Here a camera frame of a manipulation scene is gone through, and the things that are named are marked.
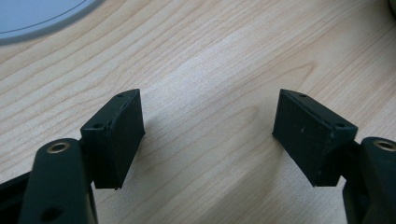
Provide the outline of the round white plate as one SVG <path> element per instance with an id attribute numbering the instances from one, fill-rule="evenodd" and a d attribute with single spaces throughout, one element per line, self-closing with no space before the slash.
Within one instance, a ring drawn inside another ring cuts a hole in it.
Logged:
<path id="1" fill-rule="evenodd" d="M 0 46 L 57 32 L 105 0 L 0 0 Z"/>

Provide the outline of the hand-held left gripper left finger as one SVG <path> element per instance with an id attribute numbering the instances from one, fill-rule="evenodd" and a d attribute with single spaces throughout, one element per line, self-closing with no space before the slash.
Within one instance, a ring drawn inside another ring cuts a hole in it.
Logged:
<path id="1" fill-rule="evenodd" d="M 97 189 L 120 189 L 145 135 L 140 90 L 113 96 L 81 128 Z"/>

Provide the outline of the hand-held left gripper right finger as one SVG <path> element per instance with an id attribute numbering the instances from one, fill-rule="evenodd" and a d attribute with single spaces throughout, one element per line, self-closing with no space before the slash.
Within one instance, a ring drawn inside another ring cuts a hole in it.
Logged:
<path id="1" fill-rule="evenodd" d="M 341 151 L 358 127 L 306 94 L 282 89 L 273 137 L 315 187 L 334 187 L 341 175 Z"/>

